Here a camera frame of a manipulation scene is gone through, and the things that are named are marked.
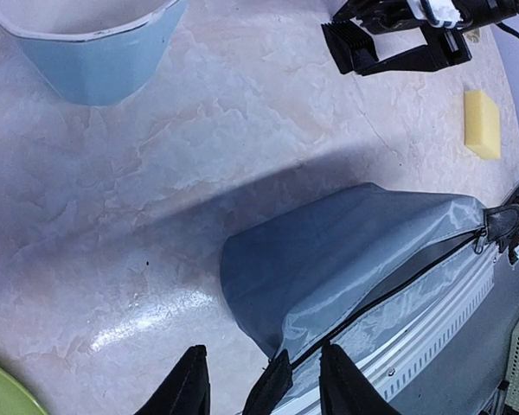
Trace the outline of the black clipper comb guard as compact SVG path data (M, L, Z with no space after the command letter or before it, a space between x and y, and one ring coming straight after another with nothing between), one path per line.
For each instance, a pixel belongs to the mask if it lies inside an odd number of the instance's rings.
M352 21L323 23L321 28L340 74L357 72L379 61L372 37Z

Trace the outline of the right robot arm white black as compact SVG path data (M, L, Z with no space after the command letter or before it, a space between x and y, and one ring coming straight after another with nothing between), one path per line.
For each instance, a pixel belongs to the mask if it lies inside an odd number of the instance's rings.
M384 60L367 47L358 54L354 71L362 76L403 71L433 73L471 60L464 34L495 24L519 40L519 33L503 23L519 15L519 1L354 1L350 14L373 35L419 29L425 39Z

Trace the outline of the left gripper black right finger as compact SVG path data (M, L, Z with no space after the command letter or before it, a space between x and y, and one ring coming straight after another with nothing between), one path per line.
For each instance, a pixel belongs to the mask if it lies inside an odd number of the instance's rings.
M323 415L400 415L337 344L322 347L319 393Z

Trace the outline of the grey zipper pouch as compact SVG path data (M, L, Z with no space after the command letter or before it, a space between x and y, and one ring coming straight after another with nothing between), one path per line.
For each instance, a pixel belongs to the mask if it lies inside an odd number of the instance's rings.
M469 195L372 183L230 237L222 292L269 360L244 413L322 414L324 344L339 345L358 367L474 271L487 247L518 241L519 187L486 207Z

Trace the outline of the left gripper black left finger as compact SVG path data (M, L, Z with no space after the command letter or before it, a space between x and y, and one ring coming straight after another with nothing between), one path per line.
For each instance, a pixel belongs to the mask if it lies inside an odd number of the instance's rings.
M206 347L189 347L157 390L135 414L210 414Z

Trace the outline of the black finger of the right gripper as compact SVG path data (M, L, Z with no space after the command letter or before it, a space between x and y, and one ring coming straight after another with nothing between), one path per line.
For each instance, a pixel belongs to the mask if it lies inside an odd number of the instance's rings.
M382 61L359 66L355 72L361 76L384 72L434 73L472 59L465 38L458 30L422 27L421 32L426 44Z

